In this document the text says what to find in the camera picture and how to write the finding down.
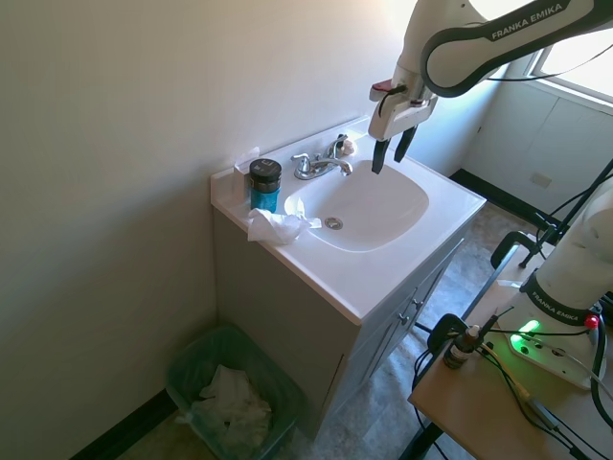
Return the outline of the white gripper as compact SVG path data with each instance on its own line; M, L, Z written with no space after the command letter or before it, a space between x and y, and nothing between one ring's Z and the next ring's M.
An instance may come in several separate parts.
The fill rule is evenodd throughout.
M378 102L368 129L369 135L377 140L373 154L373 173L380 174L390 139L401 133L394 161L400 163L404 159L416 134L416 126L430 118L436 103L437 97L433 97L415 104L402 93L385 96Z

